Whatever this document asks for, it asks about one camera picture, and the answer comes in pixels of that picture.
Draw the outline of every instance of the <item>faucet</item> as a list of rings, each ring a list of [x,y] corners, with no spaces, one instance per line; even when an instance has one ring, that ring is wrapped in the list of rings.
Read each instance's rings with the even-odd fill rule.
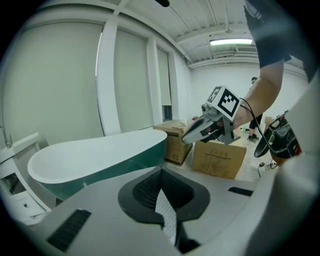
[[[3,137],[4,137],[4,142],[5,142],[6,148],[7,149],[12,148],[13,142],[12,142],[11,134],[9,134],[9,139],[8,139],[7,135],[6,135],[5,128],[2,125],[0,125],[0,128],[2,128],[2,132],[3,132]]]

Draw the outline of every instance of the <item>black slot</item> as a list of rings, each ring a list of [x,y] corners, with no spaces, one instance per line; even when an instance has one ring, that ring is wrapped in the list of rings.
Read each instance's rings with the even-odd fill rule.
[[[244,188],[240,188],[240,187],[235,187],[232,186],[228,189],[228,191],[236,193],[236,194],[240,194],[240,195],[244,195],[247,197],[251,197],[253,191],[252,190],[248,190],[248,189],[244,189]]]
[[[87,222],[90,215],[91,212],[87,210],[75,210],[71,216],[69,216],[66,221],[47,239],[47,242],[65,253],[81,228]]]

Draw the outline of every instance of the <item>cable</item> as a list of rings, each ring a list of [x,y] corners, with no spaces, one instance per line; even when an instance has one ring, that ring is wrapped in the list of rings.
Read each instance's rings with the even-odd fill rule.
[[[271,156],[270,159],[265,163],[265,165],[267,165],[271,159],[272,159],[272,156]]]
[[[187,25],[187,23],[184,21],[184,19],[183,18],[181,18],[181,16],[176,12],[176,10],[175,9],[173,9],[172,8],[172,6],[171,5],[169,5],[169,7],[171,8],[171,10],[172,11],[174,11],[175,12],[175,14],[180,18],[180,20],[184,23],[184,25],[187,27],[187,29],[189,30],[189,32],[191,32],[192,30],[190,29],[190,27]]]
[[[277,163],[274,164],[274,167],[272,168],[272,166],[270,165],[270,168],[273,170],[274,168],[276,168],[278,166]]]
[[[256,121],[256,123],[258,124],[258,121],[257,121],[257,119],[256,119],[256,116],[255,116],[255,114],[254,114],[254,112],[253,112],[250,104],[249,104],[244,98],[240,98],[240,99],[243,100],[245,103],[247,103],[247,105],[249,106],[250,109],[249,109],[247,106],[242,105],[242,104],[241,104],[240,106],[243,107],[243,108],[245,108],[245,109],[247,109],[247,110],[251,113],[253,119],[254,119],[254,120]],[[283,148],[283,149],[279,149],[279,150],[277,150],[277,151],[273,150],[273,148],[270,146],[268,140],[266,139],[265,135],[264,135],[263,132],[261,131],[259,125],[257,126],[257,128],[258,128],[259,133],[261,134],[261,136],[262,136],[263,139],[265,140],[267,147],[269,148],[269,150],[270,150],[272,153],[278,154],[278,153],[284,152],[284,151],[286,151],[286,150],[288,149],[288,144],[287,144],[287,146],[286,146],[285,148]]]
[[[185,54],[185,55],[182,55],[182,57],[181,58],[183,58],[183,57],[185,57],[185,56],[187,56],[187,55],[189,55],[190,53],[192,53],[195,49],[197,49],[197,48],[199,48],[199,47],[201,47],[201,46],[207,46],[207,44],[205,44],[205,45],[198,45],[197,47],[194,47],[190,52],[188,52],[187,54]]]
[[[258,174],[259,174],[259,177],[261,178],[260,171],[259,171],[259,166],[258,166]]]

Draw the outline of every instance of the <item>sleeve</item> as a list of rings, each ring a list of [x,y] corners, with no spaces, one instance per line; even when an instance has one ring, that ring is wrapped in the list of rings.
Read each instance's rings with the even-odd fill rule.
[[[252,35],[257,49],[260,68],[284,60],[289,61],[291,57],[284,50],[279,36],[273,32],[272,26],[251,16],[244,8],[247,26]]]

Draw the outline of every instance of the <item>cardboard box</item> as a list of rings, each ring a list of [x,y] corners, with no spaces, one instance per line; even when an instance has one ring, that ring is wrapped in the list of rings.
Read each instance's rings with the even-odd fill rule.
[[[266,116],[266,117],[264,118],[264,123],[265,123],[264,133],[265,133],[266,130],[268,129],[268,126],[269,126],[272,122],[274,122],[274,121],[275,121],[275,119],[272,118],[272,117],[270,117],[270,116]]]
[[[167,134],[165,156],[167,161],[179,166],[184,163],[192,144],[183,143],[182,136],[191,124],[192,121],[184,125],[180,120],[171,120],[153,127],[153,129],[162,130]]]
[[[245,159],[247,148],[240,138],[224,145],[212,140],[195,143],[192,169],[212,176],[234,180]]]

